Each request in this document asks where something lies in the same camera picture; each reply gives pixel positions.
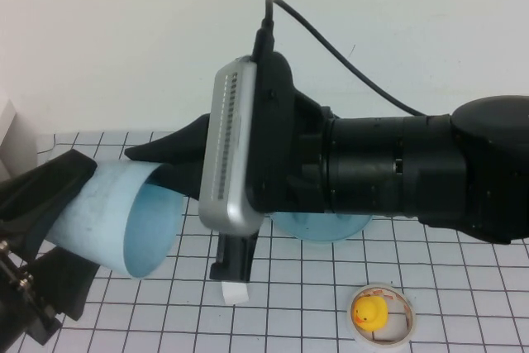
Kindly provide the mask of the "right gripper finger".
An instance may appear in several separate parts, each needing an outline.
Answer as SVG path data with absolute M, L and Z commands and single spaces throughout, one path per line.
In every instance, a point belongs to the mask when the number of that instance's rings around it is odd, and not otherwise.
M 160 164 L 150 182 L 199 200 L 209 125 L 203 114 L 186 127 L 155 141 L 125 149 L 134 161 Z

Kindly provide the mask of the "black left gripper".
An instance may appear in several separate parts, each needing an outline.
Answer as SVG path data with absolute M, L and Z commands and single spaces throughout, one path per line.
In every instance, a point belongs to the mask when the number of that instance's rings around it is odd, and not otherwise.
M 97 163 L 77 150 L 1 183 L 1 351 L 24 333 L 41 345 L 60 329 L 57 313 L 77 321 L 100 265 L 55 247 L 33 261 L 58 216 L 92 178 Z

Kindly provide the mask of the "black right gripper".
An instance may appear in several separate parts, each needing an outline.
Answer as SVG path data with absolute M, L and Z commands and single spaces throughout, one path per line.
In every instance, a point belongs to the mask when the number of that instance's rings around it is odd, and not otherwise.
M 326 211 L 329 208 L 328 157 L 334 113 L 306 94 L 295 93 L 294 128 L 288 167 L 288 210 Z M 221 233 L 209 279 L 249 283 L 259 233 Z

